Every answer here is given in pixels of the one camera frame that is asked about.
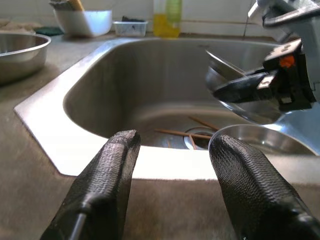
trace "drain strainer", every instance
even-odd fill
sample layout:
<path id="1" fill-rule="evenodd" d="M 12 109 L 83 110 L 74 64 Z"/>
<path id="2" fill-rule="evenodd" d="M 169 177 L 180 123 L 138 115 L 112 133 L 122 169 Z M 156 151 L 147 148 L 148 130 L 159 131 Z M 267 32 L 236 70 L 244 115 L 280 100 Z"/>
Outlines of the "drain strainer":
<path id="1" fill-rule="evenodd" d="M 213 131 L 211 128 L 207 128 L 207 127 L 195 127 L 195 128 L 191 128 L 188 131 L 186 131 L 187 134 L 201 134 L 201 135 L 206 135 L 206 136 L 212 136 L 215 131 Z M 188 136 L 184 136 L 183 137 L 183 141 L 185 146 L 188 149 L 193 150 L 194 147 L 192 145 L 192 142 L 190 140 L 190 137 Z M 196 149 L 197 150 L 207 150 L 208 146 L 209 146 L 209 139 L 202 139 L 202 138 L 193 138 L 193 141 L 195 143 Z"/>

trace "dish soap bottle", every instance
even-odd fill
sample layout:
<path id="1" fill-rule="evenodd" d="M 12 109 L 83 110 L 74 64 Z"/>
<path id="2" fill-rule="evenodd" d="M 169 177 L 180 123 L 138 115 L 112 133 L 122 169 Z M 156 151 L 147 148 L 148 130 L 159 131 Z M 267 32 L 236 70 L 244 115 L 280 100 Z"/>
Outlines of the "dish soap bottle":
<path id="1" fill-rule="evenodd" d="M 153 33 L 177 38 L 180 34 L 182 0 L 153 0 Z"/>

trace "countertop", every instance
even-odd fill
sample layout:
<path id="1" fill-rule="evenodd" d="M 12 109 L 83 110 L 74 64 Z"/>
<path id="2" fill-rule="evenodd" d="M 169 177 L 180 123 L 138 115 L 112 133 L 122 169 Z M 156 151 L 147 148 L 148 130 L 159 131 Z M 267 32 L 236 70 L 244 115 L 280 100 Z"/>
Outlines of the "countertop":
<path id="1" fill-rule="evenodd" d="M 24 80 L 0 87 L 0 239 L 39 239 L 74 180 L 74 177 L 58 173 L 28 129 L 15 114 L 14 107 L 112 38 L 114 38 L 113 35 L 93 39 L 71 39 L 55 36 L 48 47 L 46 65 L 41 71 Z M 206 219 L 205 216 L 212 212 L 210 202 L 215 201 L 214 196 L 218 196 L 223 210 L 224 203 L 218 183 L 213 183 L 210 188 L 204 183 L 204 181 L 169 183 L 168 181 L 153 182 L 148 180 L 142 183 L 139 180 L 133 180 L 131 187 L 131 193 L 133 194 L 130 195 L 128 205 L 125 239 L 162 239 L 159 236 L 166 239 L 187 239 L 185 237 L 170 237 L 171 232 L 176 233 L 177 229 L 165 229 L 166 224 L 168 226 L 171 224 L 169 220 L 159 225 L 156 222 L 159 216 L 157 218 L 152 215 L 146 216 L 145 213 L 150 210 L 148 209 L 150 206 L 154 206 L 153 204 L 156 204 L 159 208 L 168 205 L 167 202 L 156 201 L 156 194 L 151 196 L 148 202 L 141 206 L 141 209 L 136 209 L 133 206 L 138 206 L 138 202 L 145 197 L 144 193 L 148 191 L 151 193 L 159 191 L 162 192 L 161 194 L 168 194 L 170 191 L 196 193 L 203 189 L 207 192 L 207 195 L 202 196 L 202 201 L 206 201 L 208 204 L 203 202 L 203 205 L 199 206 L 195 202 L 197 197 L 193 197 L 197 195 L 186 197 L 184 193 L 177 195 L 172 201 L 184 202 L 184 204 L 180 204 L 181 209 L 177 209 L 175 217 L 181 214 L 188 217 L 188 211 L 184 211 L 184 209 L 190 203 L 191 205 L 197 205 L 194 209 L 194 211 L 197 211 L 197 215 L 192 216 L 195 219 Z M 320 218 L 318 204 L 320 201 L 320 185 L 296 185 L 295 187 L 314 215 Z M 169 214 L 173 214 L 170 212 L 172 212 L 170 208 L 167 208 L 167 210 L 162 213 L 158 212 L 158 214 L 165 218 Z M 137 222 L 136 219 L 141 217 L 144 217 L 144 221 Z M 214 237 L 210 235 L 208 229 L 208 226 L 212 224 L 219 225 L 227 222 L 230 226 L 228 215 L 225 212 L 222 213 L 219 222 L 214 222 L 215 220 L 209 218 L 209 216 L 207 219 L 209 219 L 208 222 L 203 225 L 201 230 L 203 232 L 201 239 Z M 189 230 L 190 233 L 194 232 L 191 226 L 189 226 Z M 222 233 L 226 236 L 225 239 L 230 239 L 230 235 L 233 234 L 232 229 L 228 227 L 225 231 L 225 233 Z M 190 239 L 195 239 L 195 235 L 192 236 L 190 233 L 188 233 Z"/>

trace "white tile wall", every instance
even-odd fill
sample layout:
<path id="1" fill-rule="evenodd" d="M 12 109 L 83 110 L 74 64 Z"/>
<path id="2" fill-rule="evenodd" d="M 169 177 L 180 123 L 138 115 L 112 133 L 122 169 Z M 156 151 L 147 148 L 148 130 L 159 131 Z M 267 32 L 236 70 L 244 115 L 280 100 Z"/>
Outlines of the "white tile wall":
<path id="1" fill-rule="evenodd" d="M 0 18 L 56 26 L 49 0 L 0 0 Z M 114 20 L 122 16 L 152 22 L 153 0 L 82 0 L 87 10 L 112 9 Z M 183 0 L 181 30 L 184 33 L 242 36 L 252 0 Z M 249 25 L 250 36 L 268 36 Z"/>

